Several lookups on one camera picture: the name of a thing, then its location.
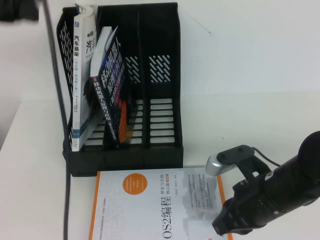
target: table surface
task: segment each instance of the table surface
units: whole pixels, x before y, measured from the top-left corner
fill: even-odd
[[[184,166],[205,166],[210,155],[241,144],[284,163],[319,129],[319,92],[181,97]],[[63,233],[65,161],[57,101],[20,105],[0,151],[0,239],[59,240]],[[244,179],[222,175],[226,198]],[[69,238],[87,240],[95,177],[71,179]],[[320,200],[235,240],[317,239]]]

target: slot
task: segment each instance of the slot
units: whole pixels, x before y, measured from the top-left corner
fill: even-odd
[[[173,129],[173,123],[152,123],[150,125],[151,129]]]
[[[152,137],[150,139],[151,144],[164,144],[164,143],[174,143],[174,137]]]
[[[151,110],[167,110],[167,109],[172,109],[172,104],[163,104],[163,105],[151,105],[150,109]]]
[[[170,104],[172,103],[172,99],[171,98],[151,99],[150,103],[151,104]]]
[[[164,115],[173,115],[174,111],[172,110],[167,110],[167,111],[151,111],[150,115],[151,116],[164,116]]]
[[[141,144],[141,143],[142,143],[142,139],[141,138],[132,138],[131,141],[130,141],[131,145]]]
[[[151,117],[151,123],[161,123],[161,122],[173,122],[174,118],[172,116],[167,117]]]
[[[174,130],[152,130],[150,136],[174,136]]]
[[[85,146],[102,146],[103,140],[102,139],[93,139],[87,140],[84,145]]]
[[[142,131],[134,131],[132,133],[132,137],[141,137],[142,136]]]

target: book cover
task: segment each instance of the book cover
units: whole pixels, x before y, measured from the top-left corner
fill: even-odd
[[[103,145],[111,139],[112,148],[120,148],[131,139],[128,119],[134,112],[122,46],[118,39],[118,27],[105,46],[106,54],[97,76],[92,77],[93,86],[105,117]]]
[[[73,21],[73,103],[72,151],[79,151],[103,118],[101,111],[92,104],[85,90],[90,77],[90,63],[96,42],[97,30],[94,10],[78,5],[79,15]]]
[[[232,240],[212,227],[224,201],[221,177],[204,167],[102,171],[89,239]]]

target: book title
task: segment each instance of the book title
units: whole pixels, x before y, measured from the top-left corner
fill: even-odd
[[[103,88],[108,90],[111,97],[111,104],[115,101],[116,93],[119,86],[121,86],[121,79],[125,71],[125,64],[122,55],[120,54],[120,47],[121,44],[119,43],[118,38],[115,37],[115,41],[107,56],[106,66],[101,75]]]
[[[160,175],[160,193],[162,195],[170,194],[170,183],[169,183],[169,175],[164,174]],[[164,239],[172,239],[172,207],[171,207],[171,197],[164,196],[161,197],[161,217],[162,219],[162,236]]]

